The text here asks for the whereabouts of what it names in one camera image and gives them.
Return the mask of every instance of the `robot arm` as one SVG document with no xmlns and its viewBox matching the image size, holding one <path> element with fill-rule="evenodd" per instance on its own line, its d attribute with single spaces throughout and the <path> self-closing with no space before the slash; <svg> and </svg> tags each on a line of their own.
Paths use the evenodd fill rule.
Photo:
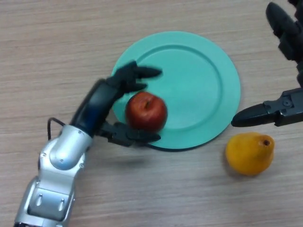
<svg viewBox="0 0 303 227">
<path fill-rule="evenodd" d="M 234 127 L 250 127 L 275 123 L 283 126 L 303 122 L 303 0 L 289 0 L 296 7 L 293 21 L 277 4 L 269 3 L 266 9 L 267 20 L 274 35 L 279 38 L 279 49 L 289 61 L 297 63 L 297 81 L 301 88 L 282 92 L 276 101 L 265 101 L 237 113 Z"/>
<path fill-rule="evenodd" d="M 155 133 L 134 130 L 117 122 L 106 122 L 114 102 L 125 93 L 139 91 L 146 84 L 137 79 L 156 77 L 161 70 L 139 67 L 131 62 L 119 68 L 114 76 L 98 80 L 87 94 L 70 124 L 51 118 L 48 142 L 38 161 L 38 176 L 28 184 L 15 218 L 14 227 L 67 227 L 75 202 L 75 180 L 85 167 L 86 151 L 95 135 L 109 142 L 131 146 L 134 142 L 160 139 Z M 51 120 L 62 125 L 59 135 L 51 139 Z"/>
</svg>

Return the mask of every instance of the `wooden table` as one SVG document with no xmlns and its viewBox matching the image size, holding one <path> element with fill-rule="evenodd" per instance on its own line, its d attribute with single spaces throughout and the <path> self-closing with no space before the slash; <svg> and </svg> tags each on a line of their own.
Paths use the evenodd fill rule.
<svg viewBox="0 0 303 227">
<path fill-rule="evenodd" d="M 286 0 L 275 2 L 294 14 Z M 69 122 L 93 83 L 109 76 L 120 54 L 140 38 L 184 30 L 219 44 L 241 77 L 240 109 L 298 87 L 296 64 L 280 53 L 267 23 L 268 3 L 0 1 L 0 225 L 13 226 L 25 187 L 37 174 L 47 119 Z M 255 178 L 235 175 L 223 159 L 227 140 L 244 131 L 276 140 L 273 164 Z M 300 123 L 228 127 L 213 142 L 179 153 L 96 138 L 78 180 L 70 226 L 301 227 L 302 136 Z"/>
</svg>

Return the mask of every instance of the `mint green plate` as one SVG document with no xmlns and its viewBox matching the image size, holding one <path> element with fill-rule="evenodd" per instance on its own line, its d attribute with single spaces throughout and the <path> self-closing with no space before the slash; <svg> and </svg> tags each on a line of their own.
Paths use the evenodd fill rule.
<svg viewBox="0 0 303 227">
<path fill-rule="evenodd" d="M 236 114 L 241 86 L 229 56 L 215 43 L 196 34 L 171 31 L 150 35 L 131 45 L 114 66 L 130 61 L 163 70 L 156 79 L 143 79 L 146 90 L 168 108 L 161 140 L 150 145 L 179 151 L 203 145 L 223 132 Z M 118 100 L 113 110 L 125 121 L 125 106 L 134 93 Z"/>
</svg>

